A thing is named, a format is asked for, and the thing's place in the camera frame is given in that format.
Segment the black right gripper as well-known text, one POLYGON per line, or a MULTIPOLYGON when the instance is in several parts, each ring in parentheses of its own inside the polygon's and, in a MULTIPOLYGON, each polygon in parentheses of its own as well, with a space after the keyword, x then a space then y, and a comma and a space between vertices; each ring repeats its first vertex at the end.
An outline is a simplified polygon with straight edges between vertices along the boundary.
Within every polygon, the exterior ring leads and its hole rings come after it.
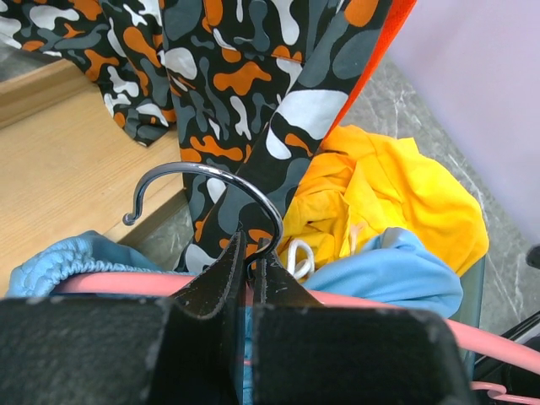
MULTIPOLYGON (((539 312, 515 324, 501 337, 538 352, 539 312)), ((472 353, 472 380, 503 386, 506 396, 539 396, 539 375, 478 353, 472 353)))

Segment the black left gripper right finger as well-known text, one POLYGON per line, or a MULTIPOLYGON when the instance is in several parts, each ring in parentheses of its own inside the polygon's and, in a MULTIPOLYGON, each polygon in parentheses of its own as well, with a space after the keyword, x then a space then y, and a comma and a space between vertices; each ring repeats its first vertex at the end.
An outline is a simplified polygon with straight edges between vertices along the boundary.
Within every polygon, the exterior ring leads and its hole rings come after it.
POLYGON ((456 340, 426 310, 324 306, 274 251, 254 265, 255 404, 474 404, 456 340))

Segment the light blue shorts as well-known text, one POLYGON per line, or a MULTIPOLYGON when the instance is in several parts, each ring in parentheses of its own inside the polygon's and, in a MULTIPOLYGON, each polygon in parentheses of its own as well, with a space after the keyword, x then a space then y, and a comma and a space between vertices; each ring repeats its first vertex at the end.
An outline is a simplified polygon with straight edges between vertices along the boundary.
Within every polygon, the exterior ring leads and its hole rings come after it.
MULTIPOLYGON (((171 297, 186 287, 176 287, 178 278, 175 273, 161 270, 159 275, 152 276, 84 275, 68 281, 62 291, 96 295, 118 290, 121 294, 171 297)), ((298 283, 326 306, 404 305, 433 311, 444 320, 457 312, 463 295, 453 271, 427 252, 414 234, 399 228, 386 230, 370 240, 358 254, 327 264, 298 283)), ((239 404, 254 403, 251 355, 251 349, 246 348, 243 399, 239 404)))

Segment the orange shorts on hanger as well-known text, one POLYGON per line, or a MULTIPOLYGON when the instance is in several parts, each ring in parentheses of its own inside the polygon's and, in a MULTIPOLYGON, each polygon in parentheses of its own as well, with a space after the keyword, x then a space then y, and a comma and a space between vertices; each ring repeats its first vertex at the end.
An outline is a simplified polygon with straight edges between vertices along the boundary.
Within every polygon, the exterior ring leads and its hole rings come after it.
POLYGON ((416 2, 416 0, 397 0, 392 2, 388 15, 386 16, 385 22, 382 26, 379 39, 375 44, 375 48, 370 56, 366 68, 354 86, 344 107, 337 114, 337 117, 327 134, 329 134, 330 131, 338 125, 338 123, 345 117, 352 104, 356 101, 360 92, 367 84, 376 68, 379 66, 382 58, 385 56, 390 44, 394 41, 400 29, 403 27, 416 2))

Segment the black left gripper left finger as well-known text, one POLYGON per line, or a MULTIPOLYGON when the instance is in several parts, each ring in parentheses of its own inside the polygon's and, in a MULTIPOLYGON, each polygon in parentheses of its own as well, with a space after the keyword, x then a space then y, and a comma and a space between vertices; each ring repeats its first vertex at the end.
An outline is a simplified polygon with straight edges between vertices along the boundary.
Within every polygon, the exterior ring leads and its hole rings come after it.
POLYGON ((239 404, 244 379, 246 240, 173 297, 66 294, 84 275, 159 275, 93 231, 57 242, 11 274, 1 302, 4 404, 239 404))

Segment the wooden clothes rack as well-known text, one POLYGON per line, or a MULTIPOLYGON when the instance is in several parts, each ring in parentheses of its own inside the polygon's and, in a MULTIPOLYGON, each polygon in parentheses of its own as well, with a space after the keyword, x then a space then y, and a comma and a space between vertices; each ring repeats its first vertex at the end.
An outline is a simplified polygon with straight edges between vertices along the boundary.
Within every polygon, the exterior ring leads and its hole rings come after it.
POLYGON ((133 226, 139 179, 180 157, 176 132, 149 147, 128 137, 99 89, 72 63, 54 62, 1 85, 1 286, 35 253, 94 230, 135 245, 182 205, 179 175, 152 183, 133 226))

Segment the patterned shorts on hanger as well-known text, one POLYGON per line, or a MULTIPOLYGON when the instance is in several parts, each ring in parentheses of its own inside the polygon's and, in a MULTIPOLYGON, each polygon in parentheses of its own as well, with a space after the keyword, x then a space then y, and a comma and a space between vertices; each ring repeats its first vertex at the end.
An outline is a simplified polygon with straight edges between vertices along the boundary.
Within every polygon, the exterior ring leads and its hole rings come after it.
POLYGON ((74 63, 116 124, 235 173, 281 213, 393 1, 4 1, 1 39, 74 63))

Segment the yellow shorts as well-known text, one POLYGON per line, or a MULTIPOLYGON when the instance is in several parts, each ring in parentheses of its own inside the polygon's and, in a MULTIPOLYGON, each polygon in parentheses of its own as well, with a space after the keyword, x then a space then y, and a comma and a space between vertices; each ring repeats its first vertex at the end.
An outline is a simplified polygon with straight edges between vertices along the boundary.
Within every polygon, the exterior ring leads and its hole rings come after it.
POLYGON ((462 276, 489 250, 477 199, 413 138, 336 127, 311 161, 284 219, 278 248, 285 260, 294 240, 315 265, 359 252, 389 228, 411 231, 462 276))

